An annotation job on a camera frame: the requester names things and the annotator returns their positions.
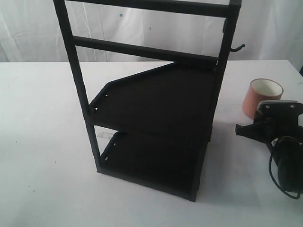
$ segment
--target metal frame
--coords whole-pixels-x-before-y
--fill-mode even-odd
[[[213,95],[211,97],[211,105],[209,107],[210,108],[209,121],[210,121],[210,125],[212,125],[226,63],[228,60],[229,52],[231,51],[232,39],[235,32],[237,19],[241,7],[241,0],[230,0],[229,5],[218,5],[218,4],[175,1],[175,0],[71,0],[71,1],[226,18],[226,21],[224,23],[224,29],[223,29],[224,34],[223,34],[220,54],[218,58],[215,58],[209,56],[202,56],[202,55],[175,52],[175,51],[166,51],[166,50],[160,50],[160,49],[154,49],[154,48],[148,48],[142,46],[120,44],[120,43],[114,43],[109,41],[102,41],[102,40],[96,40],[91,38],[73,36],[65,1],[53,0],[59,25],[61,28],[67,56],[71,65],[74,82],[76,85],[84,121],[89,136],[89,141],[91,144],[91,149],[93,152],[93,156],[95,159],[98,172],[100,172],[101,170],[100,152],[98,148],[98,142],[95,134],[94,125],[89,119],[89,115],[92,110],[89,107],[89,101],[87,98],[87,94],[82,78],[82,72],[76,52],[76,46],[214,68],[216,70],[215,84],[213,89]],[[202,168],[202,163],[203,160],[202,162],[199,162],[199,165],[197,166],[198,169]]]

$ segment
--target vertical post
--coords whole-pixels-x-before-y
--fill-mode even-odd
[[[68,60],[71,65],[72,76],[75,81],[86,129],[89,135],[89,141],[91,145],[91,149],[93,152],[93,156],[95,159],[97,171],[100,168],[100,152],[97,142],[97,137],[94,129],[94,125],[89,121],[89,101],[86,95],[85,85],[83,82],[82,72],[80,68],[80,63],[76,51],[76,46],[71,43],[72,32],[71,25],[67,14],[67,9],[64,0],[53,0],[55,10],[57,13],[59,26],[61,29],[62,37],[64,40],[65,49],[67,52]]]
[[[241,0],[230,0],[228,6],[228,15],[226,17],[226,25],[224,30],[224,35],[221,43],[221,50],[219,53],[217,69],[215,73],[214,89],[212,100],[210,104],[210,127],[213,124],[214,113],[217,107],[217,102],[220,94],[220,88],[223,81],[223,76],[225,72],[225,67],[227,64],[229,52],[232,47],[232,39],[235,33],[237,20],[239,16],[239,11],[241,8]]]

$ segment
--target horizontal crossbar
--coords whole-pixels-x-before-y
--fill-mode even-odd
[[[203,56],[198,54],[167,51],[162,49],[155,49],[144,46],[136,46],[129,44],[121,44],[110,41],[91,39],[79,36],[73,36],[71,42],[75,46],[88,47],[103,51],[124,53],[129,55],[135,55],[145,58],[153,58],[164,61],[175,61],[184,64],[214,67],[217,64],[217,58],[210,56]]]
[[[102,5],[149,9],[211,17],[227,17],[228,5],[188,2],[179,0],[70,0]]]

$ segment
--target black device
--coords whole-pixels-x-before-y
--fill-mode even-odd
[[[303,104],[296,101],[263,101],[258,105],[253,124],[236,125],[237,135],[267,145],[269,174],[275,185],[292,199],[299,199],[303,192],[303,127],[298,125],[301,114]],[[271,171],[272,160],[278,167],[279,183]]]
[[[53,0],[97,172],[195,201],[227,59],[244,47],[231,48],[241,0],[73,1],[225,18],[219,56],[202,56],[74,36],[65,1]],[[109,82],[89,103],[76,46],[174,63]],[[101,155],[94,125],[119,131]]]

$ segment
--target cup rim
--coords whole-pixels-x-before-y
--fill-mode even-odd
[[[272,82],[274,82],[274,83],[278,84],[278,85],[281,87],[282,92],[281,92],[279,95],[276,95],[276,96],[267,96],[267,95],[264,95],[264,94],[262,94],[262,93],[260,93],[260,92],[256,91],[256,90],[253,88],[253,86],[252,86],[251,84],[252,84],[254,81],[259,80],[259,79],[270,80],[270,81],[272,81]],[[267,97],[279,97],[279,96],[281,96],[281,95],[284,93],[284,89],[283,89],[283,87],[282,87],[282,86],[281,86],[281,85],[280,85],[278,82],[276,82],[276,81],[274,81],[274,80],[272,80],[272,79],[267,79],[267,78],[257,78],[257,79],[252,80],[252,81],[250,82],[250,87],[251,87],[251,89],[253,89],[253,91],[254,91],[254,92],[256,92],[257,94],[259,94],[259,95],[261,95],[261,96],[267,96]]]

